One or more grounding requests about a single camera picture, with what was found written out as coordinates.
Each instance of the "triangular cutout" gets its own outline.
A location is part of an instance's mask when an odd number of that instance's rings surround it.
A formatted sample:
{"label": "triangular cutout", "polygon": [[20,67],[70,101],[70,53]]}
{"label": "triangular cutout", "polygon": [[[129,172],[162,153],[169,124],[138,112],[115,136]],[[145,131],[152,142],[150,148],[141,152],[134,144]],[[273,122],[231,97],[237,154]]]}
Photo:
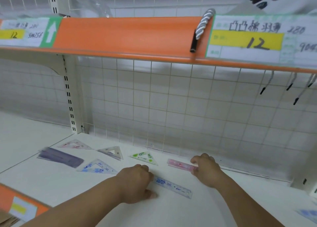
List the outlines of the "triangular cutout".
{"label": "triangular cutout", "polygon": [[129,157],[158,166],[157,162],[155,161],[155,159],[149,152],[136,153],[136,154],[130,155]]}
{"label": "triangular cutout", "polygon": [[119,160],[119,161],[123,160],[123,156],[119,146],[112,146],[109,148],[98,149],[97,151],[100,153],[104,153],[105,155],[108,155],[110,157],[113,157],[116,160]]}
{"label": "triangular cutout", "polygon": [[69,149],[93,149],[90,146],[84,144],[83,142],[79,140],[72,140],[69,141],[61,146],[58,146],[58,148],[69,148]]}
{"label": "triangular cutout", "polygon": [[77,171],[80,172],[87,172],[87,173],[102,173],[102,174],[117,174],[118,172],[107,165],[105,162],[101,160],[94,160],[90,162],[88,165],[83,167],[82,169],[78,169]]}

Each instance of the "green arrow label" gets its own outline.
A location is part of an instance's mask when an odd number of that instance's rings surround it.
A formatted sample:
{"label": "green arrow label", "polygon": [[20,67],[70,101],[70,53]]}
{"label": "green arrow label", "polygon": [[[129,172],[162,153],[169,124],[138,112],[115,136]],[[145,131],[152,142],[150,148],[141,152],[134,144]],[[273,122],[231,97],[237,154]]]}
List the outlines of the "green arrow label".
{"label": "green arrow label", "polygon": [[61,24],[62,17],[50,17],[46,30],[44,32],[44,36],[42,42],[40,44],[40,48],[51,48],[55,42],[56,34],[58,28]]}

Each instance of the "hand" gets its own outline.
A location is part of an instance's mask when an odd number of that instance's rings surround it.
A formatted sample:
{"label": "hand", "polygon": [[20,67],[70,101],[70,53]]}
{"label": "hand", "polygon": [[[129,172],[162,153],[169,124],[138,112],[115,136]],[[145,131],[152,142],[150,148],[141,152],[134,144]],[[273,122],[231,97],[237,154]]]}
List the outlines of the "hand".
{"label": "hand", "polygon": [[146,165],[137,164],[130,168],[124,168],[114,178],[121,190],[123,203],[133,204],[144,199],[157,197],[156,193],[146,189],[154,178]]}
{"label": "hand", "polygon": [[191,162],[198,164],[198,169],[193,169],[192,175],[195,175],[200,182],[208,187],[216,188],[217,183],[227,176],[222,172],[215,159],[206,153],[194,156]]}

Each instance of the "white arrow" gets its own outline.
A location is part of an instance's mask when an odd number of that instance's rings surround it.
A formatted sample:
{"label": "white arrow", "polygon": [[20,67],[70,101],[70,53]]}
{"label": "white arrow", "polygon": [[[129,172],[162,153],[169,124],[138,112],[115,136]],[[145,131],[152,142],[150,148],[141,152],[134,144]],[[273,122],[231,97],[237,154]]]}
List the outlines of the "white arrow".
{"label": "white arrow", "polygon": [[52,41],[53,35],[56,32],[56,22],[53,22],[53,24],[48,29],[49,35],[47,36],[46,42],[50,43]]}

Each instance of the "person's right arm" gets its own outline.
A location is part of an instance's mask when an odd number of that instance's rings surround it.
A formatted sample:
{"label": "person's right arm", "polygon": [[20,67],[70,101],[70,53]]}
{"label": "person's right arm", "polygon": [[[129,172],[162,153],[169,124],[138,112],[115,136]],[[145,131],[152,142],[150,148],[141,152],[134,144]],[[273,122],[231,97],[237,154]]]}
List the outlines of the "person's right arm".
{"label": "person's right arm", "polygon": [[194,156],[191,162],[198,164],[198,170],[194,169],[192,174],[204,185],[218,190],[238,227],[284,227],[227,176],[213,157],[203,153],[201,156]]}

